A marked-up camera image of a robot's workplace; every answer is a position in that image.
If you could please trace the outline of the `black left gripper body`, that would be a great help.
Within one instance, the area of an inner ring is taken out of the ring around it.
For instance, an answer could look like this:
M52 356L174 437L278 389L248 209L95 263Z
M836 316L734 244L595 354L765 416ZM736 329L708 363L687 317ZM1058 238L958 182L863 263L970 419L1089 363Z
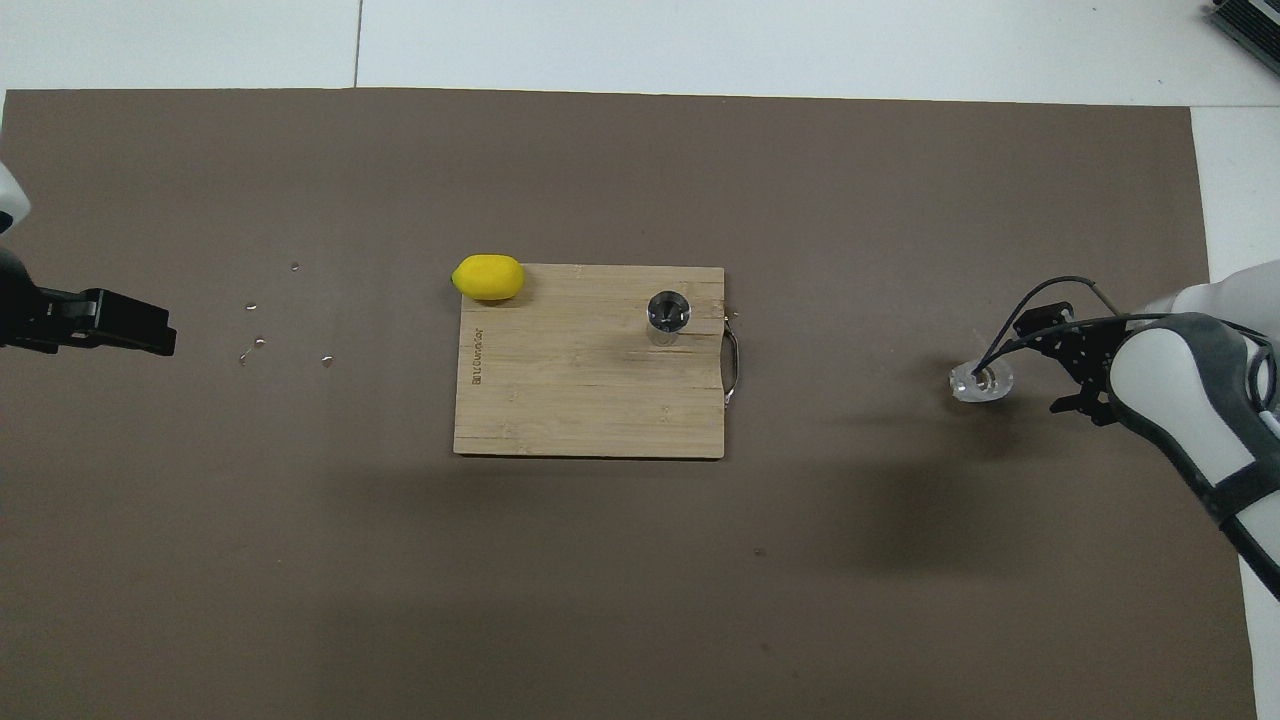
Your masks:
M26 265L1 250L1 346L32 351L90 348L78 322L91 315L91 292L41 288Z

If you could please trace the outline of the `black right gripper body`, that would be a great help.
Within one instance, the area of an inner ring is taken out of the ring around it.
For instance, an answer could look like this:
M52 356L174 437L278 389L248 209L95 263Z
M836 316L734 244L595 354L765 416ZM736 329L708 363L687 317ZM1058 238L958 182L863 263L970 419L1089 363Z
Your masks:
M1078 320L1062 331L1062 369L1079 395L1105 391L1111 363L1129 325L1128 320Z

